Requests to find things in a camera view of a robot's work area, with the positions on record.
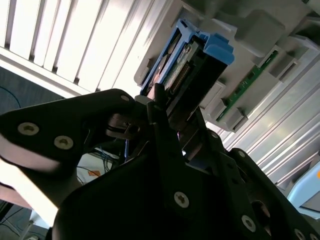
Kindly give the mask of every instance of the white panel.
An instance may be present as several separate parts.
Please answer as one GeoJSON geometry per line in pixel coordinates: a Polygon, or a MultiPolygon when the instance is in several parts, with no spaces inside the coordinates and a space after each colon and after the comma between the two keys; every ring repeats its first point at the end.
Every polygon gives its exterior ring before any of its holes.
{"type": "Polygon", "coordinates": [[[39,66],[43,66],[50,41],[51,32],[53,30],[56,13],[58,10],[59,0],[46,0],[39,26],[39,32],[34,49],[33,62],[39,66]]]}
{"type": "Polygon", "coordinates": [[[57,10],[56,18],[52,29],[52,34],[49,41],[49,46],[46,51],[43,65],[43,67],[49,71],[52,71],[52,68],[56,60],[61,37],[63,35],[64,28],[66,25],[70,4],[71,0],[60,0],[59,8],[57,10]]]}
{"type": "Polygon", "coordinates": [[[89,92],[51,71],[0,47],[0,67],[9,70],[64,98],[85,95],[89,92]]]}
{"type": "Polygon", "coordinates": [[[171,0],[154,1],[130,53],[124,59],[125,62],[121,72],[116,76],[115,83],[109,85],[110,88],[122,89],[131,96],[136,96],[140,93],[140,87],[134,81],[134,75],[172,3],[173,1],[171,0]]]}
{"type": "Polygon", "coordinates": [[[144,23],[146,14],[150,9],[150,4],[152,4],[152,1],[140,0],[133,16],[128,19],[126,26],[124,26],[124,30],[117,41],[99,84],[101,90],[111,89],[113,87],[133,42],[139,33],[139,29],[144,23]]]}
{"type": "Polygon", "coordinates": [[[6,43],[10,0],[0,0],[0,47],[6,43]]]}
{"type": "Polygon", "coordinates": [[[78,85],[94,92],[115,48],[134,0],[109,0],[98,19],[78,74],[78,85]]]}
{"type": "Polygon", "coordinates": [[[41,0],[17,0],[10,50],[29,59],[41,0]]]}
{"type": "Polygon", "coordinates": [[[102,0],[78,0],[70,17],[57,63],[57,74],[75,80],[102,0]]]}

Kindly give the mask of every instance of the cable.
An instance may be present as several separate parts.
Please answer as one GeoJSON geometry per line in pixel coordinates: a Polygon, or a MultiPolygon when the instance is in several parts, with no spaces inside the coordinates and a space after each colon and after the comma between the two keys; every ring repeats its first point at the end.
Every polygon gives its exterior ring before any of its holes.
{"type": "Polygon", "coordinates": [[[15,101],[18,104],[19,108],[21,108],[21,105],[20,105],[20,102],[19,102],[18,98],[11,91],[9,91],[8,89],[6,89],[3,86],[0,86],[0,89],[5,90],[8,94],[10,94],[15,99],[15,101]]]}
{"type": "Polygon", "coordinates": [[[98,174],[96,174],[94,171],[91,171],[91,170],[89,170],[89,169],[87,169],[87,168],[85,168],[85,167],[83,167],[83,166],[77,166],[77,168],[87,170],[88,172],[93,173],[93,174],[96,175],[97,177],[100,177],[100,176],[99,176],[98,174]]]}
{"type": "Polygon", "coordinates": [[[2,221],[2,222],[0,223],[0,225],[3,224],[5,221],[8,221],[9,218],[11,218],[13,215],[17,214],[18,212],[20,212],[22,209],[24,209],[24,208],[22,207],[22,208],[20,208],[19,210],[17,210],[17,211],[15,211],[14,213],[12,213],[10,216],[5,217],[5,218],[4,218],[4,221],[2,221]]]}
{"type": "Polygon", "coordinates": [[[10,231],[13,232],[15,235],[17,235],[18,237],[20,236],[18,233],[16,233],[15,231],[13,231],[12,228],[9,227],[8,225],[5,225],[4,223],[1,223],[0,226],[5,226],[5,227],[7,227],[8,229],[10,229],[10,231]]]}
{"type": "Polygon", "coordinates": [[[80,183],[82,184],[82,186],[85,185],[84,181],[82,181],[80,177],[76,176],[76,178],[80,181],[80,183]]]}

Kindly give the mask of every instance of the circuit board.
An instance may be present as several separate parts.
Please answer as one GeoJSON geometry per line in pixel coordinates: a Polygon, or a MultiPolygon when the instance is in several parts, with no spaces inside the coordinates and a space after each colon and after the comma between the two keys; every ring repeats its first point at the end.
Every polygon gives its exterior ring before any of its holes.
{"type": "Polygon", "coordinates": [[[227,112],[232,108],[232,106],[237,102],[237,100],[246,92],[246,90],[254,83],[255,80],[262,74],[262,72],[267,68],[267,66],[276,58],[278,51],[273,51],[268,59],[262,64],[261,67],[254,66],[251,71],[246,75],[246,77],[239,83],[234,92],[226,99],[223,99],[226,105],[225,110],[217,118],[220,121],[227,112]]]}

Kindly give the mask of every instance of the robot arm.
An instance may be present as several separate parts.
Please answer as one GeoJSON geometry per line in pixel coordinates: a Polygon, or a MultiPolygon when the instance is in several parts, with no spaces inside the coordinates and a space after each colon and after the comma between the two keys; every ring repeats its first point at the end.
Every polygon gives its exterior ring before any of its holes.
{"type": "Polygon", "coordinates": [[[142,104],[111,89],[0,116],[1,188],[51,222],[54,240],[319,239],[245,152],[223,148],[199,108],[178,137],[163,85],[154,94],[142,104]],[[82,154],[114,138],[128,140],[130,160],[79,187],[82,154]]]}

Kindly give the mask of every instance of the blue cable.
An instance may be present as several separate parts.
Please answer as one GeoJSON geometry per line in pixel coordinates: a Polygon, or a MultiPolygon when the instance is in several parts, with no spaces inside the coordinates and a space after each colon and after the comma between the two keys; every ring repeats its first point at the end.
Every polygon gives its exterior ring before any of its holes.
{"type": "Polygon", "coordinates": [[[20,102],[19,102],[18,98],[11,91],[9,91],[8,89],[6,89],[6,88],[4,88],[2,86],[0,86],[0,89],[5,90],[8,94],[10,94],[12,97],[14,97],[14,99],[16,100],[16,103],[18,104],[19,108],[21,108],[21,105],[20,105],[20,102]]]}

